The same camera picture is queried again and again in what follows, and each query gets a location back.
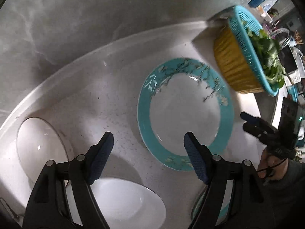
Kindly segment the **person's right hand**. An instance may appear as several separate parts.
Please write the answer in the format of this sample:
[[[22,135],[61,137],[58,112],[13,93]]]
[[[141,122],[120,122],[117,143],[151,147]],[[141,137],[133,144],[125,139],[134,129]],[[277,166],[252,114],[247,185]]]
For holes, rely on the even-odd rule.
[[[258,165],[258,176],[259,178],[267,177],[270,180],[281,180],[287,172],[288,164],[288,159],[279,159],[265,148]]]

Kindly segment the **person's right forearm dark sleeve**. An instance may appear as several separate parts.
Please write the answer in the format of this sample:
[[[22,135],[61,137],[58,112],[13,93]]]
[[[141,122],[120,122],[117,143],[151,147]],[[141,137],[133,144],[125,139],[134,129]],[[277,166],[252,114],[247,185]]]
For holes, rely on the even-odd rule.
[[[290,160],[281,180],[266,185],[275,228],[304,228],[304,163]]]

